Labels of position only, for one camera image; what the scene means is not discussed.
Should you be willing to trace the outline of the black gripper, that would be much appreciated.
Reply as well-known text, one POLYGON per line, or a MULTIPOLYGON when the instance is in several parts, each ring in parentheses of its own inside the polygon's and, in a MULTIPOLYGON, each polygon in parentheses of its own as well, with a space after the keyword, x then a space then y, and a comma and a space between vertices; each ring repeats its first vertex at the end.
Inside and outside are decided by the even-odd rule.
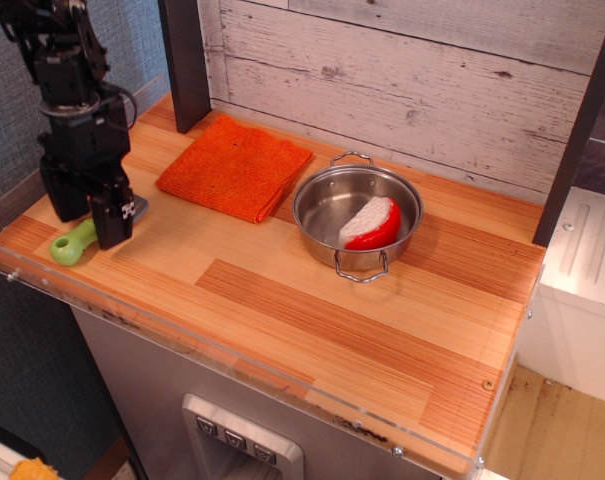
POLYGON ((77 105, 40 104, 50 124, 50 131, 39 137, 45 151, 39 171, 49 200, 62 222, 91 209, 104 250, 133 232, 134 195, 122 167, 130 151, 128 96, 126 90, 105 84, 77 105))

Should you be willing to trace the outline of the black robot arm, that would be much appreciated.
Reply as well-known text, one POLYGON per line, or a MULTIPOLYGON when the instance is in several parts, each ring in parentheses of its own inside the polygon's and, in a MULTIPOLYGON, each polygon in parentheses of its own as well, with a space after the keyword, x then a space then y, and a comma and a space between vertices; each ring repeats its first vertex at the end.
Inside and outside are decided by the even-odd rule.
POLYGON ((103 249, 128 240, 135 212, 122 166, 129 93, 104 79, 110 67, 86 2, 0 1, 0 27, 40 90, 51 128, 38 138, 40 174, 58 218, 91 215, 103 249))

